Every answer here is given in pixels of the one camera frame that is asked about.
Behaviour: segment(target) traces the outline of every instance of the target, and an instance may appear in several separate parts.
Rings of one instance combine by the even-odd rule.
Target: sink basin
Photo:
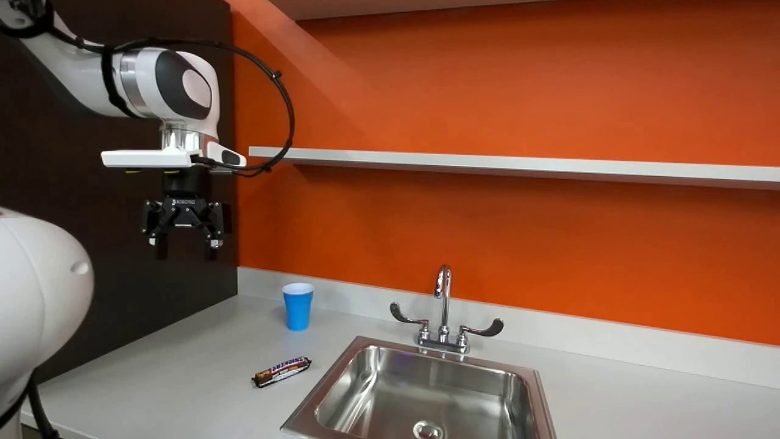
[[[553,439],[533,372],[366,336],[282,429],[324,439]]]

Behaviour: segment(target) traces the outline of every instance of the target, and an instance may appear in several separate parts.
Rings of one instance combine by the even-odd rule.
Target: wall shelf
[[[273,0],[291,19],[329,19],[329,18],[358,18],[358,16],[389,16],[389,13],[419,13],[419,11],[453,11],[480,5],[514,5],[533,0]]]
[[[278,153],[278,147],[247,148],[247,157],[258,157],[258,159],[271,159],[274,153]],[[353,148],[296,148],[296,147],[288,152],[285,162],[304,163],[304,166],[345,166],[345,169],[496,174],[496,175],[538,175],[538,179],[635,181],[635,183],[692,183],[692,185],[725,185],[725,189],[780,189],[780,166],[353,152]]]

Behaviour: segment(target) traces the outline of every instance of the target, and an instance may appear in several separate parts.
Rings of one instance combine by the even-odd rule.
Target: blue plastic cup
[[[310,326],[312,316],[312,284],[288,284],[282,285],[285,296],[285,319],[290,331],[304,331]]]

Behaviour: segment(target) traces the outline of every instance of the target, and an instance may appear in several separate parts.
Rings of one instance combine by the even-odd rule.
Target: countertop
[[[62,439],[285,439],[279,425],[353,336],[408,344],[413,326],[313,309],[288,331],[278,301],[235,296],[40,385]],[[310,372],[251,376],[291,357]],[[474,339],[473,357],[535,369],[557,439],[778,439],[780,391],[583,353]]]

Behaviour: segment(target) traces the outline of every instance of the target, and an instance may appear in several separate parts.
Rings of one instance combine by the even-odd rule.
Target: black wall panel
[[[222,0],[68,0],[55,3],[70,29],[94,42],[145,37],[232,39]],[[200,51],[218,73],[222,144],[232,144],[232,58]],[[200,233],[173,233],[168,259],[140,237],[140,205],[161,198],[161,175],[122,175],[99,166],[101,148],[157,144],[157,123],[70,112],[33,58],[0,39],[0,205],[68,229],[94,264],[93,308],[40,376],[62,374],[127,341],[235,294],[232,240],[204,259]],[[234,181],[211,179],[211,200],[234,203]]]

